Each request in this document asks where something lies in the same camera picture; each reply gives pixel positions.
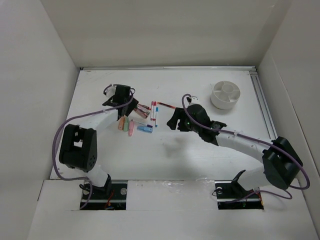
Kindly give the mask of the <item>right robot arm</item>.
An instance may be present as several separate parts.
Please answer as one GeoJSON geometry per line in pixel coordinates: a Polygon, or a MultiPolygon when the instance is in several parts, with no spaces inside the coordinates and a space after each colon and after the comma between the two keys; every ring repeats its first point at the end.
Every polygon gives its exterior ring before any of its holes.
{"type": "Polygon", "coordinates": [[[171,130],[195,132],[207,143],[238,151],[262,164],[252,170],[241,170],[233,178],[231,191],[237,197],[268,185],[287,190],[303,169],[302,161],[286,138],[261,140],[245,136],[223,122],[211,120],[200,104],[176,108],[166,124],[171,130]]]}

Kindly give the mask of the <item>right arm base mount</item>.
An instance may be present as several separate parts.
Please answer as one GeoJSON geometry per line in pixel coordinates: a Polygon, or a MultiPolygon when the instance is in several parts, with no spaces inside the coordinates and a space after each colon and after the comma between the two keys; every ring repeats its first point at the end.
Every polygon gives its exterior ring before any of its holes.
{"type": "Polygon", "coordinates": [[[212,196],[216,197],[219,210],[263,210],[260,193],[245,190],[238,180],[245,170],[240,171],[232,180],[216,180],[212,196]]]}

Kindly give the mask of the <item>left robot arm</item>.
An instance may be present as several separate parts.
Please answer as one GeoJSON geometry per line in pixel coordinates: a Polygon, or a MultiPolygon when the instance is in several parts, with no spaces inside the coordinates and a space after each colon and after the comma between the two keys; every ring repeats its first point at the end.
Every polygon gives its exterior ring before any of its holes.
{"type": "Polygon", "coordinates": [[[88,182],[83,189],[103,199],[112,192],[112,180],[97,164],[98,135],[122,117],[128,117],[139,103],[134,98],[135,90],[132,87],[122,84],[114,87],[114,94],[102,104],[105,109],[70,119],[86,118],[79,124],[69,124],[70,120],[67,120],[62,125],[63,134],[58,154],[62,165],[83,174],[88,182]]]}

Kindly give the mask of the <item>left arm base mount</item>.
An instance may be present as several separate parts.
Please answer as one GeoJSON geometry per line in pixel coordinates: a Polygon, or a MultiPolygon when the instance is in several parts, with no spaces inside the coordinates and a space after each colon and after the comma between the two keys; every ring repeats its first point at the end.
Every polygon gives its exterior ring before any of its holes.
{"type": "Polygon", "coordinates": [[[82,196],[80,200],[80,210],[83,211],[124,211],[127,208],[127,181],[112,181],[110,190],[107,193],[99,192],[93,189],[92,195],[88,203],[90,186],[88,183],[80,184],[82,196]]]}

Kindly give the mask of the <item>pink highlighter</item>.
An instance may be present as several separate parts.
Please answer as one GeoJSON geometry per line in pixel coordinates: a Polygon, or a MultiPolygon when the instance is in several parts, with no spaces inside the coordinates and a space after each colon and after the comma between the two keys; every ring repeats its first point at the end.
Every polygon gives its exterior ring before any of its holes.
{"type": "Polygon", "coordinates": [[[134,127],[135,127],[135,123],[133,120],[131,120],[129,122],[129,126],[128,126],[128,136],[131,137],[133,135],[134,132],[134,127]]]}

